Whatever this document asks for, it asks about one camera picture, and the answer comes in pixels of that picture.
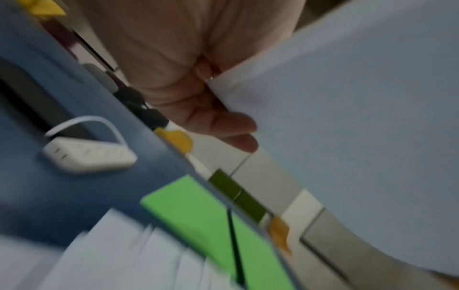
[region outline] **green sticky note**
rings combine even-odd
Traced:
[[[236,277],[227,209],[191,176],[147,195],[140,203],[222,270]]]
[[[271,245],[238,216],[232,219],[247,289],[294,290]]]

